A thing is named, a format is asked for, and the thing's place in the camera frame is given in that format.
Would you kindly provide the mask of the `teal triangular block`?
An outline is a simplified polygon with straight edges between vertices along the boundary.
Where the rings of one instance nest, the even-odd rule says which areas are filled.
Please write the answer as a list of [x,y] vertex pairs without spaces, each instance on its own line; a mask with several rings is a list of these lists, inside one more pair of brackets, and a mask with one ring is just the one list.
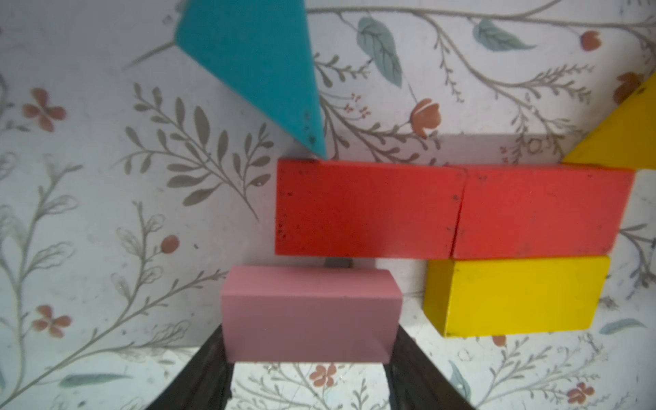
[[326,158],[302,1],[187,2],[175,42],[298,143]]

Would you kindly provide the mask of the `red block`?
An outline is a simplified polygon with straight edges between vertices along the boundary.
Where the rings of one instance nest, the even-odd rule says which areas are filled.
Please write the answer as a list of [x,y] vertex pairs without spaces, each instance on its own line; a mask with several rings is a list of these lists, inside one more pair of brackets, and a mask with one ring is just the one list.
[[275,252],[447,259],[465,182],[454,167],[281,159]]
[[636,176],[630,169],[565,165],[464,170],[456,260],[606,255]]

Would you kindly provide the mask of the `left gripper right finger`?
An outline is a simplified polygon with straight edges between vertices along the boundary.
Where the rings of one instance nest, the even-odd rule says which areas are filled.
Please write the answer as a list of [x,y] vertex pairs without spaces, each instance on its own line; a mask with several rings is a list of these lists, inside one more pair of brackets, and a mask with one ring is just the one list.
[[474,410],[402,326],[385,374],[391,410]]

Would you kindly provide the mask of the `pink block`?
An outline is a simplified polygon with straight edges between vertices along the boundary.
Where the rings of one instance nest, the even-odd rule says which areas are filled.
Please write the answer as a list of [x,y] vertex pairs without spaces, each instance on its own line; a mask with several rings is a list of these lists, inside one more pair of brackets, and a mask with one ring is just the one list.
[[230,362],[387,363],[402,293],[387,270],[235,266],[220,304]]

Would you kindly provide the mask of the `yellow triangular block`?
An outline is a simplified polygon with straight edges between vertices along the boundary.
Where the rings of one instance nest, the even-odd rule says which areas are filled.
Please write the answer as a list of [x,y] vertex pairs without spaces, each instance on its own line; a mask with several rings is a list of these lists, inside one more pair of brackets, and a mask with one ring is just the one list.
[[655,169],[655,76],[628,72],[617,78],[616,109],[579,143],[566,164]]

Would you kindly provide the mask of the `yellow rectangular block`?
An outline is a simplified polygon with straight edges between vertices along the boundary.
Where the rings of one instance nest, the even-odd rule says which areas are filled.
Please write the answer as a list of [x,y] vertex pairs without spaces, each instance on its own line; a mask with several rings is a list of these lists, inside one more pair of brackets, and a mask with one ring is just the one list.
[[430,261],[423,310],[445,338],[585,330],[610,264],[608,256]]

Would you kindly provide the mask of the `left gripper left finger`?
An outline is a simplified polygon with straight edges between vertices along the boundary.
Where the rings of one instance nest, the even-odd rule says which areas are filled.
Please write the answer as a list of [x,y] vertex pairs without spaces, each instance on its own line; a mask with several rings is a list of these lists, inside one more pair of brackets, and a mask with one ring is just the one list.
[[234,364],[219,326],[147,410],[224,410],[232,398]]

